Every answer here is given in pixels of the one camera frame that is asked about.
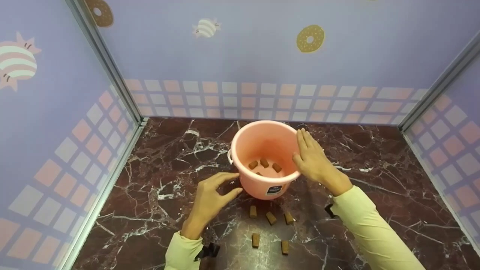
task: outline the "yellow sleeve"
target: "yellow sleeve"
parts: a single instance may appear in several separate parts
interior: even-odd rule
[[[334,197],[331,210],[353,233],[373,270],[425,270],[357,186]]]
[[[165,254],[165,270],[198,270],[200,260],[195,257],[202,250],[202,238],[191,240],[180,235],[180,232],[173,234]]]

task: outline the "cork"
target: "cork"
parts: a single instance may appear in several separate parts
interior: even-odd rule
[[[258,248],[260,246],[260,235],[252,233],[252,247]]]
[[[273,168],[276,172],[280,172],[280,171],[282,170],[282,167],[280,167],[280,165],[278,165],[278,164],[276,164],[276,163],[273,163],[272,168]]]
[[[250,162],[250,164],[248,164],[248,167],[250,168],[250,170],[253,170],[255,169],[256,167],[258,166],[258,161],[252,161]]]
[[[288,255],[288,241],[282,240],[281,245],[282,245],[282,254]]]
[[[293,222],[294,222],[294,220],[293,220],[293,217],[290,214],[290,212],[285,212],[285,223],[287,225],[291,225],[291,224],[293,224]]]
[[[257,207],[255,205],[250,206],[250,218],[254,219],[257,217]]]
[[[273,225],[273,224],[276,223],[276,218],[271,212],[268,212],[266,214],[266,216],[267,216],[267,219],[268,219],[268,222],[270,223],[270,225]]]
[[[268,164],[268,161],[267,161],[265,158],[261,158],[261,159],[260,159],[260,164],[261,164],[264,168],[267,168],[268,166],[270,166],[270,164]]]

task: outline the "black strap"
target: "black strap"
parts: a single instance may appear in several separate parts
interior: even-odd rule
[[[195,261],[199,261],[205,257],[216,258],[219,250],[220,246],[215,245],[214,243],[210,243],[208,246],[204,245],[202,250],[200,250],[200,252],[195,257]]]
[[[333,206],[333,203],[327,205],[327,206],[325,207],[325,211],[328,213],[328,215],[330,215],[330,218],[334,219],[334,218],[336,218],[336,217],[338,217],[338,216],[335,215],[335,214],[332,212],[332,210],[331,210],[332,206]]]

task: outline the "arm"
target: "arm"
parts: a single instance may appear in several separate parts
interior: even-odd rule
[[[216,190],[223,182],[235,179],[238,175],[238,173],[219,172],[198,183],[192,211],[183,223],[181,231],[173,234],[168,245],[165,254],[165,270],[198,270],[200,268],[200,260],[195,261],[195,257],[203,247],[201,235],[204,228],[243,189],[235,188],[223,196]]]
[[[334,197],[331,210],[353,233],[372,269],[425,269],[360,188]]]
[[[355,236],[374,270],[424,270],[395,231],[380,216],[375,204],[325,156],[322,147],[304,129],[297,131],[300,155],[293,161],[308,179],[320,182],[334,197],[332,212]]]

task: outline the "marble floor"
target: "marble floor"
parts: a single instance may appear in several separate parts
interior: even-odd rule
[[[236,169],[229,144],[244,121],[151,119],[96,220],[74,268],[159,270],[174,232],[187,217],[197,183]],[[331,161],[377,205],[380,214],[428,270],[480,269],[480,259],[394,127],[291,123],[305,127]],[[220,192],[238,187],[232,181]],[[368,270],[352,235],[324,211],[328,192],[303,177],[282,197],[260,201],[241,194],[205,230],[221,246],[209,270]],[[249,218],[255,204],[259,217]],[[278,222],[270,226],[264,214]],[[286,226],[284,211],[296,222]],[[251,247],[251,234],[261,246]],[[290,241],[281,255],[280,240]]]

